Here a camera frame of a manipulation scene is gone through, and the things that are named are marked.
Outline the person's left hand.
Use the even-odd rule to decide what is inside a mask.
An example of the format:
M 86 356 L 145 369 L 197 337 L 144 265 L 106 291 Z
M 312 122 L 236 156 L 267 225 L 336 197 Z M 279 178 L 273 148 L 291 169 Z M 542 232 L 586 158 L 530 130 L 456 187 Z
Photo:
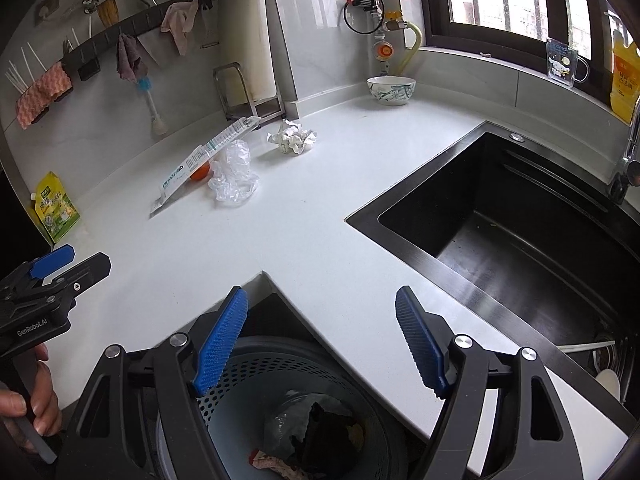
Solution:
M 61 430 L 63 416 L 58 406 L 58 396 L 53 389 L 50 368 L 47 366 L 48 348 L 45 344 L 38 344 L 34 352 L 36 372 L 34 388 L 30 394 L 30 406 L 35 414 L 35 430 L 41 437 L 51 437 Z M 22 448 L 28 448 L 29 443 L 14 419 L 24 416 L 26 410 L 27 403 L 19 393 L 1 390 L 1 420 L 13 440 Z

